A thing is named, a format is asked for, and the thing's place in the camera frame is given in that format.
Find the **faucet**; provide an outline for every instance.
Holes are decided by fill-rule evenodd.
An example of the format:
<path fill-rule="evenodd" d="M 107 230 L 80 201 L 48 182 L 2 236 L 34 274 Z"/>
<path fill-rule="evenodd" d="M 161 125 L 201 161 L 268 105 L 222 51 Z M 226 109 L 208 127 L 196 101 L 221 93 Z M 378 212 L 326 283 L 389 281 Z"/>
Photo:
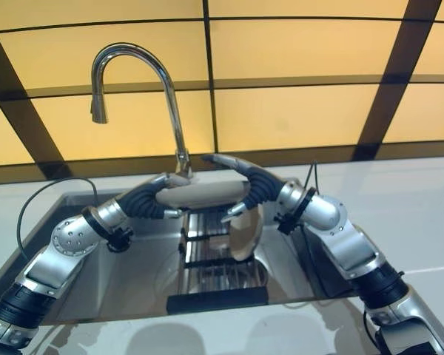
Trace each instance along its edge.
<path fill-rule="evenodd" d="M 119 55 L 131 55 L 147 63 L 158 74 L 163 83 L 166 102 L 171 118 L 172 129 L 176 141 L 176 174 L 185 178 L 192 177 L 189 153 L 184 145 L 183 130 L 179 119 L 178 104 L 176 103 L 175 88 L 172 80 L 163 64 L 148 50 L 131 43 L 114 43 L 103 48 L 92 63 L 92 103 L 90 112 L 92 121 L 98 124 L 107 123 L 107 112 L 104 101 L 104 70 L 105 66 L 114 57 Z"/>

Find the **stainless steel sink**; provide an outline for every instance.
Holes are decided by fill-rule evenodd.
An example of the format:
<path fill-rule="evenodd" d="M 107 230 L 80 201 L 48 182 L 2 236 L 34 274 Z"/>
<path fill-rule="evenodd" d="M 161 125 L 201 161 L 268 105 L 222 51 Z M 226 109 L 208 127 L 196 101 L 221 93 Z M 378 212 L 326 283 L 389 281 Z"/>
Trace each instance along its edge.
<path fill-rule="evenodd" d="M 100 194 L 99 200 L 103 202 L 119 192 Z M 92 195 L 82 193 L 63 195 L 25 239 L 27 253 L 35 254 L 48 244 L 53 227 L 64 218 L 78 214 L 84 206 L 93 202 L 92 198 Z M 339 281 L 339 277 L 333 278 L 332 267 L 329 268 L 322 248 L 315 244 L 315 238 L 312 238 L 308 250 L 306 238 L 309 236 L 299 229 L 290 237 L 281 234 L 274 221 L 274 204 L 266 203 L 263 208 L 263 232 L 252 265 L 258 273 L 256 286 L 266 286 L 267 303 L 320 299 L 326 298 L 329 293 L 345 294 L 346 285 Z M 102 241 L 86 259 L 71 287 L 55 303 L 45 323 L 167 315 L 168 297 L 181 293 L 181 256 L 178 247 L 183 223 L 183 218 L 132 219 L 129 224 L 135 235 L 131 247 L 124 253 L 113 254 Z M 321 278 L 324 280 L 320 280 L 319 272 L 314 271 L 312 263 L 316 260 L 322 263 L 325 276 L 321 275 Z M 24 261 L 15 251 L 0 270 L 0 294 L 11 285 L 23 267 Z M 237 277 L 240 285 L 239 276 L 232 273 L 232 279 Z M 326 291 L 329 285 L 334 286 L 332 292 Z"/>

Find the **countertop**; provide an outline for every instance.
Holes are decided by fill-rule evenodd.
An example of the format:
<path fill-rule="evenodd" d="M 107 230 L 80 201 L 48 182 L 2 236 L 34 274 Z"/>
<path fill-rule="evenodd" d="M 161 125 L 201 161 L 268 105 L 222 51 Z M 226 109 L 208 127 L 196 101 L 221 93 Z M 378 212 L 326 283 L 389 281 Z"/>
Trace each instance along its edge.
<path fill-rule="evenodd" d="M 270 169 L 306 176 L 307 166 Z M 98 189 L 130 188 L 149 176 L 93 179 Z M 342 200 L 444 324 L 444 158 L 319 166 L 322 194 Z M 240 180 L 232 171 L 196 172 L 198 182 Z M 16 218 L 45 183 L 0 185 L 0 266 L 16 249 Z M 24 216 L 26 235 L 56 199 L 90 189 L 68 181 L 43 192 Z M 377 354 L 355 298 L 239 308 L 150 319 L 42 327 L 24 354 Z"/>

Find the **cable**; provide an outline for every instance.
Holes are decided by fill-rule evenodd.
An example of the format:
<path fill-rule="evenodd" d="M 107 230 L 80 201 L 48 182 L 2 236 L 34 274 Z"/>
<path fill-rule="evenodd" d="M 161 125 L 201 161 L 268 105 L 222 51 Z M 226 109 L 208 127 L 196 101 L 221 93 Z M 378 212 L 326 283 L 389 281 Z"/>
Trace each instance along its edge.
<path fill-rule="evenodd" d="M 303 188 L 306 190 L 308 187 L 308 182 L 311 179 L 311 173 L 312 173 L 312 167 L 314 166 L 314 163 L 311 163 L 311 166 L 309 167 L 308 175 L 306 176 L 306 179 L 304 180 L 304 186 Z"/>
<path fill-rule="evenodd" d="M 23 258 L 29 262 L 30 258 L 27 256 L 27 254 L 24 251 L 23 243 L 21 242 L 21 220 L 23 219 L 24 210 L 27 208 L 27 206 L 30 204 L 30 202 L 39 195 L 40 192 L 47 189 L 48 187 L 52 185 L 56 185 L 57 183 L 62 183 L 63 181 L 67 180 L 83 180 L 88 182 L 92 186 L 92 190 L 94 193 L 94 205 L 98 205 L 98 199 L 97 199 L 97 188 L 95 187 L 95 184 L 85 177 L 65 177 L 63 179 L 59 179 L 56 181 L 53 181 L 52 183 L 48 183 L 46 186 L 41 187 L 38 191 L 36 191 L 34 194 L 32 194 L 27 201 L 24 203 L 23 207 L 21 208 L 20 214 L 18 215 L 18 221 L 16 222 L 16 242 L 18 243 L 18 249 L 20 249 L 21 255 Z"/>
<path fill-rule="evenodd" d="M 314 168 L 314 181 L 315 181 L 315 185 L 316 185 L 316 193 L 319 194 L 319 180 L 317 178 L 317 161 L 316 160 L 314 160 L 311 163 L 311 166 L 309 167 L 308 175 L 306 176 L 306 180 L 304 182 L 304 189 L 306 189 L 307 186 L 308 186 L 309 180 L 311 179 L 311 173 L 312 173 L 313 168 Z M 301 234 L 304 237 L 304 243 L 306 244 L 306 249 L 308 251 L 309 262 L 313 266 L 313 270 L 312 271 L 313 271 L 314 275 L 316 276 L 317 283 L 319 284 L 320 289 L 324 293 L 324 295 L 327 298 L 338 298 L 338 297 L 346 296 L 346 295 L 352 293 L 352 291 L 353 291 L 352 288 L 350 288 L 348 290 L 337 292 L 336 294 L 329 294 L 327 292 L 327 289 L 326 289 L 326 287 L 324 285 L 323 279 L 319 275 L 319 273 L 317 272 L 317 269 L 315 267 L 314 252 L 312 251 L 311 242 L 309 242 L 308 236 L 304 232 L 303 225 L 300 224 L 298 226 L 300 227 Z"/>
<path fill-rule="evenodd" d="M 366 311 L 366 310 L 363 310 L 363 327 L 365 328 L 365 332 L 366 332 L 367 335 L 369 336 L 369 339 L 370 339 L 371 343 L 373 344 L 373 346 L 374 346 L 377 350 L 379 350 L 379 349 L 378 349 L 377 342 L 375 342 L 375 339 L 373 338 L 373 336 L 370 334 L 370 331 L 369 331 L 369 326 L 368 326 L 368 324 L 367 324 L 367 311 Z"/>
<path fill-rule="evenodd" d="M 314 160 L 314 181 L 315 181 L 315 183 L 316 183 L 316 190 L 317 190 L 317 194 L 318 195 L 320 195 L 320 192 L 319 192 L 319 183 L 317 182 L 317 161 L 316 160 Z"/>

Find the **robotic arm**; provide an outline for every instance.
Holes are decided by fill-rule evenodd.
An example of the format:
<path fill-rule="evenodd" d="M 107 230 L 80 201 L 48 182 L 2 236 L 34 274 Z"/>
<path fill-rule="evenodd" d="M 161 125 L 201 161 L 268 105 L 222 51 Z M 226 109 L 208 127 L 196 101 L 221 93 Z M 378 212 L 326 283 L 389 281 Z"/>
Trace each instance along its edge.
<path fill-rule="evenodd" d="M 403 282 L 369 237 L 347 218 L 338 200 L 315 195 L 294 181 L 283 181 L 248 161 L 227 155 L 203 159 L 234 169 L 248 177 L 250 192 L 229 209 L 230 220 L 259 203 L 276 201 L 280 207 L 279 230 L 290 234 L 300 223 L 323 242 L 340 272 L 366 305 L 381 354 L 444 355 L 444 327 L 416 291 Z M 156 192 L 188 181 L 162 174 L 98 207 L 67 218 L 53 230 L 51 243 L 27 265 L 0 299 L 0 354 L 20 354 L 38 331 L 51 305 L 78 273 L 82 261 L 104 238 L 110 251 L 130 246 L 128 217 L 180 217 L 181 211 L 155 201 Z"/>
<path fill-rule="evenodd" d="M 53 303 L 62 296 L 79 272 L 87 255 L 101 238 L 112 252 L 130 246 L 129 217 L 178 218 L 181 210 L 157 203 L 155 195 L 165 187 L 189 181 L 163 173 L 98 207 L 86 207 L 82 214 L 61 221 L 44 247 L 18 275 L 0 298 L 0 354 L 20 354 L 38 332 L 38 326 Z"/>
<path fill-rule="evenodd" d="M 380 327 L 375 337 L 381 354 L 444 355 L 443 325 L 366 233 L 351 223 L 339 200 L 315 195 L 315 189 L 305 190 L 294 181 L 283 181 L 245 160 L 219 154 L 203 159 L 234 169 L 250 182 L 249 194 L 230 208 L 223 220 L 259 203 L 276 201 L 281 210 L 281 232 L 290 234 L 302 223 L 320 238 L 330 260 Z"/>

